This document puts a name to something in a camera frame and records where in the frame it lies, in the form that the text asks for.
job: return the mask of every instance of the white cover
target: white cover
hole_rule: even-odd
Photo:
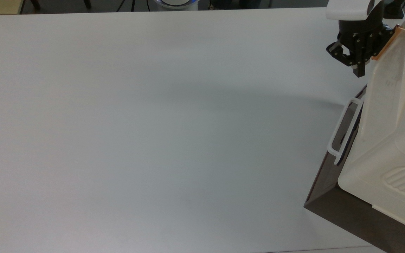
[[[339,185],[405,224],[405,30],[376,64]]]

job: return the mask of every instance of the white table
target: white table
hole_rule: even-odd
[[[323,8],[0,16],[0,253],[369,246],[303,208],[367,82],[337,32]]]

